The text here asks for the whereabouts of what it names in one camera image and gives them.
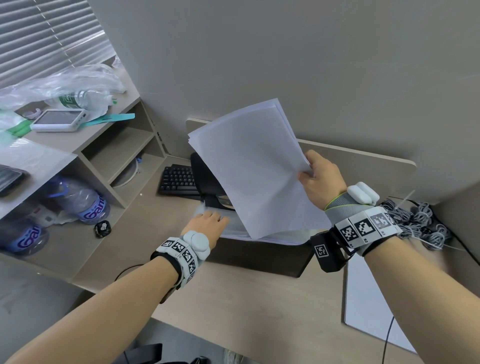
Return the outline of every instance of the hand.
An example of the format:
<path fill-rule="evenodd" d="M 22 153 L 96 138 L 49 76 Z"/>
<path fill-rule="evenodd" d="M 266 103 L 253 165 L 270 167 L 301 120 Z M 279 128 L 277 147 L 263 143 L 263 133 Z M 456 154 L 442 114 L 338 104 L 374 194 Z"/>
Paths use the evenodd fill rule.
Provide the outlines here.
<path fill-rule="evenodd" d="M 226 216 L 221 217 L 218 212 L 205 211 L 191 219 L 187 226 L 183 228 L 181 234 L 184 235 L 190 230 L 201 232 L 207 236 L 210 249 L 213 249 L 229 222 L 230 220 Z"/>
<path fill-rule="evenodd" d="M 336 164 L 314 150 L 309 150 L 305 156 L 312 166 L 313 177 L 301 172 L 298 179 L 308 199 L 319 209 L 325 210 L 330 201 L 347 190 L 347 185 Z"/>

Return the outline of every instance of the forearm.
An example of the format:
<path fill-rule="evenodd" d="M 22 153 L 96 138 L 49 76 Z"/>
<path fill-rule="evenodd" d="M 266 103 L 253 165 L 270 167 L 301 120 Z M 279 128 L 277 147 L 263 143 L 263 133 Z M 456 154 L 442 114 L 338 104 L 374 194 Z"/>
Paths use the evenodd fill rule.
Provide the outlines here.
<path fill-rule="evenodd" d="M 110 364 L 135 339 L 177 278 L 166 259 L 155 258 L 70 312 L 7 364 Z"/>
<path fill-rule="evenodd" d="M 480 299 L 397 237 L 365 256 L 408 340 L 426 364 L 480 363 Z"/>

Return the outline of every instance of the black round object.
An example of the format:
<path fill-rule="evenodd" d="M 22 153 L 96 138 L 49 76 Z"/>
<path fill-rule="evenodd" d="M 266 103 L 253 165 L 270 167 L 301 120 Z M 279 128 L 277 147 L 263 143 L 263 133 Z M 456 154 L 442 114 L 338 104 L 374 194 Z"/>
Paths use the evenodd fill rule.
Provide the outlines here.
<path fill-rule="evenodd" d="M 94 229 L 95 236 L 99 239 L 105 238 L 108 234 L 112 232 L 112 227 L 107 220 L 103 220 L 95 225 Z"/>

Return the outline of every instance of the bundle of cables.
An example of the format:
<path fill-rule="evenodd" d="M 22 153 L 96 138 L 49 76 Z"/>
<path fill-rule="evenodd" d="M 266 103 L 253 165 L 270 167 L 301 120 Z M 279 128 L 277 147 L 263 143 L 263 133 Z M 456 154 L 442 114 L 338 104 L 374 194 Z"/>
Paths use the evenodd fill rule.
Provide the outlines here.
<path fill-rule="evenodd" d="M 426 202 L 416 203 L 409 210 L 398 207 L 391 199 L 386 199 L 380 206 L 387 210 L 390 217 L 402 229 L 401 239 L 416 238 L 430 250 L 440 250 L 452 234 L 445 225 L 433 221 L 433 212 Z"/>

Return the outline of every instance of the window blind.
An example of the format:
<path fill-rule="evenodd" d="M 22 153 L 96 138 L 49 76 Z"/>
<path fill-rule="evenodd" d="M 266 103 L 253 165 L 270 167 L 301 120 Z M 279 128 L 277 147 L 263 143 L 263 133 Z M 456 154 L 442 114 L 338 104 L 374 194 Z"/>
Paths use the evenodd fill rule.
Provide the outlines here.
<path fill-rule="evenodd" d="M 0 2 L 0 88 L 113 55 L 86 0 Z"/>

